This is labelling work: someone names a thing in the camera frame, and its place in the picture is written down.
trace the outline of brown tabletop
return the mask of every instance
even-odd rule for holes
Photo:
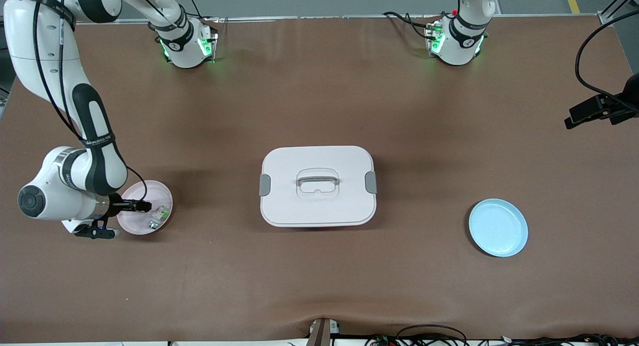
[[[384,19],[218,26],[217,62],[193,70],[166,64],[145,25],[77,30],[123,157],[173,191],[173,219],[155,235],[92,241],[21,214],[18,190],[44,155],[79,145],[48,103],[14,88],[0,120],[0,341],[283,339],[318,317],[343,333],[639,332],[639,124],[563,123],[593,95],[574,62],[595,16],[496,18],[461,67]],[[604,30],[584,78],[616,93],[629,76]],[[331,144],[373,156],[372,221],[263,221],[263,157]],[[515,257],[468,239],[469,210],[486,198],[527,217]]]

